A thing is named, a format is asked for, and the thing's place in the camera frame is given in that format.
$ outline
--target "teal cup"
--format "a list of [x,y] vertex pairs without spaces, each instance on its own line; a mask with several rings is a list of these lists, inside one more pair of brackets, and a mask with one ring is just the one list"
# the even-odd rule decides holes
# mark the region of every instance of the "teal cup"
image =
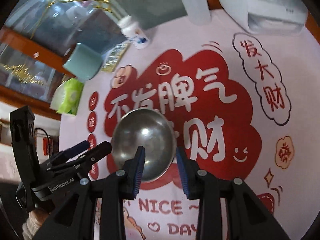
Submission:
[[102,67],[102,57],[88,46],[77,43],[67,50],[63,67],[81,82],[92,79]]

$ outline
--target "round table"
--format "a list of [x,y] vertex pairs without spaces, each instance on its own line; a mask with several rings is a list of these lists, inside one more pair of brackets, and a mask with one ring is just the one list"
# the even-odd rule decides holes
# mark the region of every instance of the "round table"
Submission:
[[[320,210],[319,44],[306,28],[246,34],[223,10],[208,25],[182,17],[148,33],[147,48],[131,46],[114,73],[86,82],[77,116],[62,116],[60,150],[110,141],[126,112],[158,109],[201,169],[245,179],[288,236],[301,239]],[[115,170],[108,156],[90,176]],[[129,239],[195,239],[198,201],[183,194],[175,161],[124,212]]]

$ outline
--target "metal bowl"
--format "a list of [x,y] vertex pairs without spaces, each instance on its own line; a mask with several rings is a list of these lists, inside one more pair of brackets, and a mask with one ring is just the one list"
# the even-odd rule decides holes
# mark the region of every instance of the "metal bowl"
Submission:
[[166,118],[145,107],[122,117],[113,132],[111,144],[112,156],[119,169],[134,157],[138,146],[146,149],[143,182],[156,180],[166,172],[177,147],[174,131]]

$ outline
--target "white bottle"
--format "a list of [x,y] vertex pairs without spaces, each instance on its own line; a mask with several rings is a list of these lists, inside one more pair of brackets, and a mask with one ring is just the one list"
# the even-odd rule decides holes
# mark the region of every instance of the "white bottle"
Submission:
[[118,21],[117,25],[126,38],[137,48],[143,49],[149,45],[150,40],[139,27],[138,22],[134,22],[130,15]]
[[190,22],[204,25],[211,22],[207,0],[182,0]]

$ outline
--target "white machine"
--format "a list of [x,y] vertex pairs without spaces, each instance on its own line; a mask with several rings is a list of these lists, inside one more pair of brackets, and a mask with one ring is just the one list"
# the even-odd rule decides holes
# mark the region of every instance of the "white machine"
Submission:
[[301,0],[219,0],[226,12],[247,32],[299,33],[308,17]]

